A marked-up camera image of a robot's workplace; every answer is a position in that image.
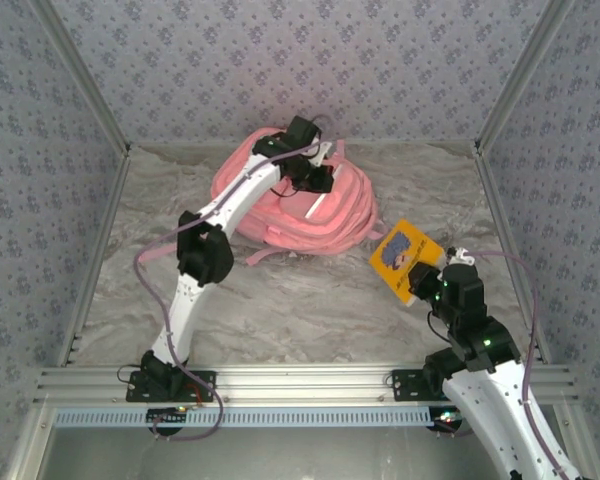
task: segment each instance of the patterned wallpaper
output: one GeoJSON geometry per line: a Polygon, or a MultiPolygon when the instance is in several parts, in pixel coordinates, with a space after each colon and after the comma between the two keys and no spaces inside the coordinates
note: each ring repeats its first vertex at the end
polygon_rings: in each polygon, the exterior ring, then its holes
{"type": "Polygon", "coordinates": [[[25,0],[0,0],[0,478],[57,361],[118,155],[25,0]]]}
{"type": "Polygon", "coordinates": [[[600,0],[576,2],[488,158],[600,444],[600,0]]]}
{"type": "Polygon", "coordinates": [[[132,142],[475,138],[546,0],[54,0],[132,142]]]}

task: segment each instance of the gray marble surface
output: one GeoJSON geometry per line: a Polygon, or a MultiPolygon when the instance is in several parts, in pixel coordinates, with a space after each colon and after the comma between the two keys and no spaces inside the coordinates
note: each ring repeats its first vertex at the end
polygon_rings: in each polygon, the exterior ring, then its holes
{"type": "MultiPolygon", "coordinates": [[[[406,218],[443,246],[500,249],[491,213],[465,145],[347,144],[346,155],[371,178],[380,215],[406,218]]],[[[210,199],[214,172],[232,147],[146,147],[132,151],[96,293],[72,356],[77,365],[138,361],[161,328],[155,302],[134,276],[133,255],[174,228],[184,209],[210,199]]],[[[367,259],[365,241],[335,257],[280,254],[255,267],[257,245],[238,234],[229,277],[197,319],[196,363],[419,362],[445,345],[426,325],[427,305],[402,305],[367,259]]],[[[147,265],[162,298],[172,299],[175,255],[147,265]]],[[[478,262],[489,311],[522,351],[525,327],[504,260],[478,262]]],[[[441,325],[434,319],[434,325],[441,325]]]]}

